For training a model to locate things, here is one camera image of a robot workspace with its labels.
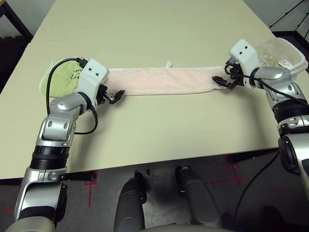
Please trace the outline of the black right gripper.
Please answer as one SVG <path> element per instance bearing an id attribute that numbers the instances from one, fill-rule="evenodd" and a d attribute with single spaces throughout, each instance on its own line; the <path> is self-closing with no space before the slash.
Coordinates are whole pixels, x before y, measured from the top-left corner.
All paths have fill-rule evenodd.
<path id="1" fill-rule="evenodd" d="M 236 86 L 244 86 L 243 72 L 241 66 L 234 62 L 228 61 L 225 64 L 225 73 L 230 76 L 232 82 L 228 82 L 220 76 L 213 76 L 213 81 L 220 86 L 227 86 L 228 89 L 234 89 Z"/>

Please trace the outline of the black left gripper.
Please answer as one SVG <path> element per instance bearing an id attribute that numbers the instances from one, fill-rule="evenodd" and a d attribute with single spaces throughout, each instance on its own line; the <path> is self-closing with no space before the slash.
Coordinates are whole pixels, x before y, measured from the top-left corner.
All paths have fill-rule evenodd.
<path id="1" fill-rule="evenodd" d="M 97 92 L 97 104 L 101 105 L 107 100 L 109 104 L 114 104 L 118 102 L 124 95 L 125 90 L 120 90 L 116 92 L 115 95 L 112 95 L 107 92 L 107 87 L 105 85 L 99 85 Z"/>

